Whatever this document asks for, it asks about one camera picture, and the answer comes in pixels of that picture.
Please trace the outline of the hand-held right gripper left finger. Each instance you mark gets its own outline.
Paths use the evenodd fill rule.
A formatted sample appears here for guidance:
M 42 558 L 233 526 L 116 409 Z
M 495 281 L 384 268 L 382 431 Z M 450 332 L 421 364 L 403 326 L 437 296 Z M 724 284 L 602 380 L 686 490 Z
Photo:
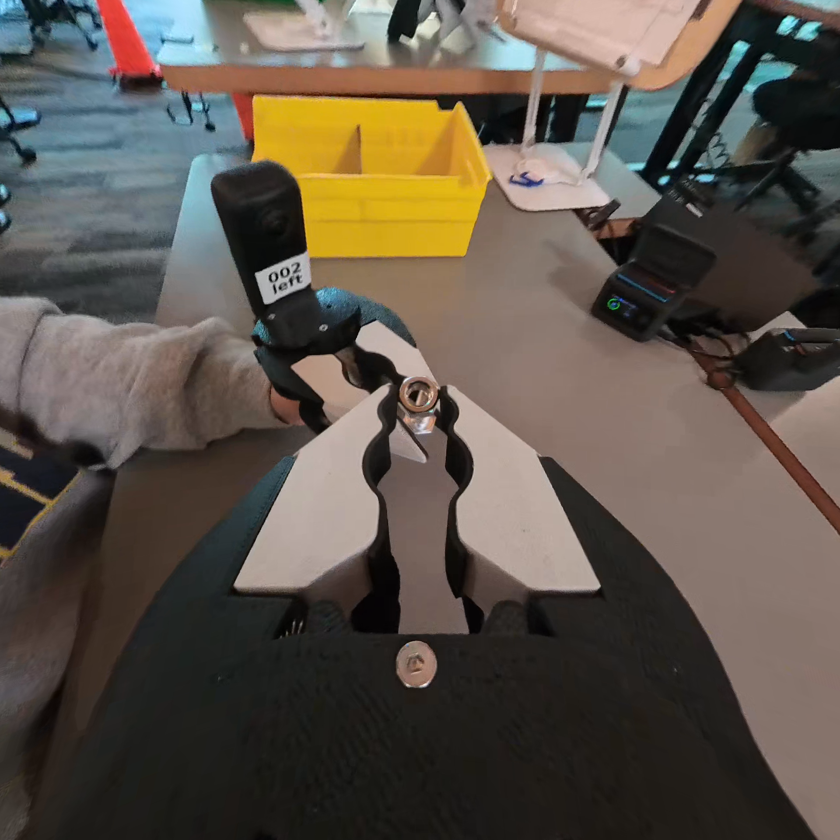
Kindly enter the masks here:
M 246 595 L 364 599 L 388 546 L 379 484 L 396 393 L 383 385 L 299 450 L 234 582 Z

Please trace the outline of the person's left hand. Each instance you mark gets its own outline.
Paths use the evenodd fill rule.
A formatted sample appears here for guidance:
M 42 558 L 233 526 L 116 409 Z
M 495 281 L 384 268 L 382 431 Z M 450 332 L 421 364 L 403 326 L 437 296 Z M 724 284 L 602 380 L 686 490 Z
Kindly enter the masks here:
M 292 427 L 306 425 L 300 414 L 300 403 L 278 393 L 273 386 L 269 389 L 269 406 L 279 422 Z

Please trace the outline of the person's grey printed sweatshirt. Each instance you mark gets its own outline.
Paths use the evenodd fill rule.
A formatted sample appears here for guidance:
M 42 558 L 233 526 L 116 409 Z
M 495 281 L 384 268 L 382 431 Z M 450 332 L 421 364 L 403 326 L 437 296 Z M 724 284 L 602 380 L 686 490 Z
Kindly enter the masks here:
M 2 430 L 1 835 L 23 834 L 112 494 Z

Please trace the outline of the black charger device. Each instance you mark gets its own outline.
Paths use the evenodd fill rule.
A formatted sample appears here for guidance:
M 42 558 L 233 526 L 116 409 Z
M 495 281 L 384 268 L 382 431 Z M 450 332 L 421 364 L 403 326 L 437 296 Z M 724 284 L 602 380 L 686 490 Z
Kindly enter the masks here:
M 756 392 L 814 391 L 839 376 L 839 330 L 770 330 L 733 366 L 738 381 Z

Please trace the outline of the yellow plastic bin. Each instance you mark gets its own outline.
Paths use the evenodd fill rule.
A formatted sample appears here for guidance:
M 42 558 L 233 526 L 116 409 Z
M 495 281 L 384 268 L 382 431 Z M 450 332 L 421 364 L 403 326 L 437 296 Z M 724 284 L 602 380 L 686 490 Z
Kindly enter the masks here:
M 487 186 L 465 105 L 255 96 L 253 162 L 299 184 L 314 258 L 462 257 Z

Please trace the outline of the black stool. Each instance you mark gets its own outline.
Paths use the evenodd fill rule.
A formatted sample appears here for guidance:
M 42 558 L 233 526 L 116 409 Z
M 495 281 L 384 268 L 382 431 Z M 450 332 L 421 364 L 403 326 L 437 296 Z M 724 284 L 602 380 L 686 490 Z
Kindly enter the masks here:
M 768 81 L 754 92 L 752 105 L 761 129 L 755 159 L 766 161 L 768 169 L 741 206 L 780 186 L 800 211 L 816 210 L 820 191 L 793 162 L 800 154 L 838 150 L 838 83 L 799 76 Z

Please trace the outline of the orange traffic cone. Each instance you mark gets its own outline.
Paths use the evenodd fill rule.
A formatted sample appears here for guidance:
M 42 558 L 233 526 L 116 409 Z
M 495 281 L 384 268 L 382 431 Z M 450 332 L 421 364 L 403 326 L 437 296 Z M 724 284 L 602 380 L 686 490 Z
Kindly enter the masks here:
M 124 1 L 97 1 L 110 47 L 111 77 L 120 89 L 160 88 L 161 70 L 154 62 Z

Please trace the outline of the small black printer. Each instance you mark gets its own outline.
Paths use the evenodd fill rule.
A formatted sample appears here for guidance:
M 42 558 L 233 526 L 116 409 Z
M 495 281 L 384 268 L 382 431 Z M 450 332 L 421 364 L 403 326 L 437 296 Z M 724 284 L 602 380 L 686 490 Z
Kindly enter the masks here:
M 637 343 L 655 339 L 716 265 L 709 246 L 663 224 L 646 224 L 626 262 L 592 306 L 599 322 Z

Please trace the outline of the white stand with clear legs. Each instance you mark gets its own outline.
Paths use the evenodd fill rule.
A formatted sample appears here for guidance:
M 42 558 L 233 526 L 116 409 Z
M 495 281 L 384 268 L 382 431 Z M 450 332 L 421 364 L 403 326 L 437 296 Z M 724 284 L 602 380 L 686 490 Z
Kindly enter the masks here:
M 547 51 L 537 48 L 531 89 L 519 146 L 491 143 L 485 147 L 489 168 L 515 208 L 529 213 L 580 211 L 612 199 L 595 179 L 615 119 L 626 99 L 620 81 L 612 83 L 585 163 L 570 156 L 564 144 L 538 143 L 539 104 Z

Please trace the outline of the steel hex nut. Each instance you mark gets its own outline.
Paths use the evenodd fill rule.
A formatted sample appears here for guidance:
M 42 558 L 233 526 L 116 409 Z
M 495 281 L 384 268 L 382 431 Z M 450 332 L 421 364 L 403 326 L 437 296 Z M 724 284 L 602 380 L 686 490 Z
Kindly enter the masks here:
M 439 387 L 434 379 L 428 376 L 410 376 L 401 384 L 398 397 L 406 413 L 427 415 L 436 411 Z

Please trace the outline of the brown wooden table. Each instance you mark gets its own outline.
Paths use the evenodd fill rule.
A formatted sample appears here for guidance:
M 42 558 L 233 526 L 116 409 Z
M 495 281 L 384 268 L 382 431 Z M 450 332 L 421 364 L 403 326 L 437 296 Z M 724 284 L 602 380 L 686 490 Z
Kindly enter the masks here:
M 525 95 L 536 49 L 514 38 L 461 30 L 438 42 L 435 22 L 414 39 L 389 44 L 388 16 L 351 12 L 344 28 L 361 50 L 283 54 L 265 49 L 247 27 L 262 2 L 178 2 L 173 28 L 157 56 L 170 88 L 250 95 L 436 98 Z

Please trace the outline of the brown strip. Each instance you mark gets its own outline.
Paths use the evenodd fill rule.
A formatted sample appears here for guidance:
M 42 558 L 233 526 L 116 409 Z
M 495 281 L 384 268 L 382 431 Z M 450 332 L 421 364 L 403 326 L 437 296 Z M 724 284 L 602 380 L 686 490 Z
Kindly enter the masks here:
M 775 433 L 771 425 L 762 418 L 748 398 L 735 386 L 732 376 L 721 365 L 722 359 L 712 357 L 711 354 L 698 350 L 695 346 L 690 346 L 686 352 L 704 371 L 707 386 L 720 393 L 728 401 L 734 411 L 740 415 L 752 433 L 770 452 L 787 475 L 793 479 L 793 482 L 802 490 L 832 529 L 839 533 L 839 506 L 837 502 L 796 457 L 782 438 Z

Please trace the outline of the black office chair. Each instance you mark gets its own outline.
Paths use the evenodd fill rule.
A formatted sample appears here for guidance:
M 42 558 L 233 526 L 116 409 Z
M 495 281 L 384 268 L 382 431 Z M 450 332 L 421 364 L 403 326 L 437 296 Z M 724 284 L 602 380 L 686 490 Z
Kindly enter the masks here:
M 55 25 L 77 29 L 91 51 L 97 51 L 96 33 L 103 30 L 95 2 L 88 1 L 21 1 L 28 19 L 28 31 L 34 46 L 43 46 Z
M 8 143 L 24 165 L 37 162 L 34 149 L 23 146 L 18 141 L 18 135 L 24 131 L 34 129 L 41 123 L 39 111 L 31 108 L 11 108 L 1 98 L 1 141 Z

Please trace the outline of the black desk frame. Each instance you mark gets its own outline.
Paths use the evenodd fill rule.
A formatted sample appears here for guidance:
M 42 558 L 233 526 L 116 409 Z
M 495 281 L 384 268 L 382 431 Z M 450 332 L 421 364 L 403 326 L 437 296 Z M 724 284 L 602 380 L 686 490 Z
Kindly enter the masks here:
M 690 75 L 640 172 L 661 190 L 697 165 L 761 60 L 838 80 L 838 2 L 741 2 Z

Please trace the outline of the person's left forearm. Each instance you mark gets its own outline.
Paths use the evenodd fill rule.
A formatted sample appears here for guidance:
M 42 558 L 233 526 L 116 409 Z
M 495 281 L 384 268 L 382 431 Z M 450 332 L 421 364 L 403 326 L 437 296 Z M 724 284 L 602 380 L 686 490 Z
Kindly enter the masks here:
M 46 299 L 1 300 L 2 430 L 79 465 L 196 450 L 284 427 L 251 344 L 220 318 L 112 324 Z

